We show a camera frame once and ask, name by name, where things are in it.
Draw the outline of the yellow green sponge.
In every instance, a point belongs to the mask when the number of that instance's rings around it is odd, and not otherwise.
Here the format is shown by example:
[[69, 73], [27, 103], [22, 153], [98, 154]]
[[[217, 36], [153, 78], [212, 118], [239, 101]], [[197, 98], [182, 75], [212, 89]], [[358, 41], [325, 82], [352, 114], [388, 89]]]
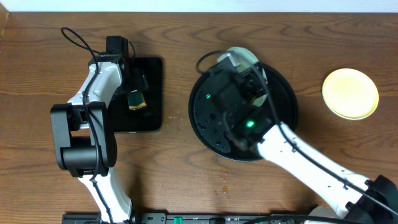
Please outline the yellow green sponge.
[[140, 110], [147, 106], [144, 95], [141, 91], [133, 91], [127, 97], [130, 110]]

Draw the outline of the light blue plate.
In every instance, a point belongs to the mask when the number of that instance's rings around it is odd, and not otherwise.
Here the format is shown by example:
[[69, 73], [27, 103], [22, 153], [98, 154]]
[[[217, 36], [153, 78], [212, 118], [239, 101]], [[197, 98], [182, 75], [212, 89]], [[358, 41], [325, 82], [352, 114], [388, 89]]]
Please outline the light blue plate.
[[[241, 65], [239, 71], [248, 68], [251, 66], [256, 67], [259, 70], [259, 73], [262, 75], [265, 84], [268, 84], [267, 75], [265, 70], [263, 69], [260, 60], [248, 49], [243, 47], [230, 47], [225, 53], [234, 53], [239, 59]], [[217, 95], [220, 95], [222, 91], [224, 91], [230, 84], [234, 85], [234, 82], [230, 80], [230, 75], [233, 72], [227, 72], [225, 70], [220, 69], [220, 74], [215, 76], [215, 89], [214, 92]]]

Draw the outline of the yellow plate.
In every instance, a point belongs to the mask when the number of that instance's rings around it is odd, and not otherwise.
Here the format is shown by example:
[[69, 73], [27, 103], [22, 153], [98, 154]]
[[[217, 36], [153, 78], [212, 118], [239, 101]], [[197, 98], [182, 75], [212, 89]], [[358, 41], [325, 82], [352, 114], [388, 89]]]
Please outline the yellow plate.
[[350, 120], [371, 116], [379, 104], [376, 84], [365, 73], [352, 68], [331, 72], [323, 81], [322, 97], [330, 111]]

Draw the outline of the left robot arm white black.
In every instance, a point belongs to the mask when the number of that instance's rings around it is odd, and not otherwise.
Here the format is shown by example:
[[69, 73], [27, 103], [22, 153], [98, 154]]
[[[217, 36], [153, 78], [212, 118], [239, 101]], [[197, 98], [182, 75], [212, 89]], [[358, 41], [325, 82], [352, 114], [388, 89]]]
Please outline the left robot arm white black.
[[90, 191], [100, 209], [98, 223], [137, 220], [114, 168], [117, 144], [108, 115], [115, 96], [129, 97], [148, 88], [144, 72], [130, 66], [130, 47], [126, 38], [108, 36], [106, 50], [93, 55], [75, 96], [50, 110], [57, 164]]

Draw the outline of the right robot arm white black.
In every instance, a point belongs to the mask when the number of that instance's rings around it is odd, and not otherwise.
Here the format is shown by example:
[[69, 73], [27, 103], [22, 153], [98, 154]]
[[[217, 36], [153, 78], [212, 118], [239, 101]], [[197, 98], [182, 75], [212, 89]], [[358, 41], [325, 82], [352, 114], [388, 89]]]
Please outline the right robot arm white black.
[[397, 187], [384, 176], [376, 180], [341, 167], [295, 133], [297, 99], [286, 79], [273, 68], [256, 65], [237, 72], [213, 67], [195, 85], [190, 119], [207, 119], [216, 132], [202, 140], [225, 138], [233, 157], [265, 159], [321, 196], [335, 213], [356, 223], [396, 223]]

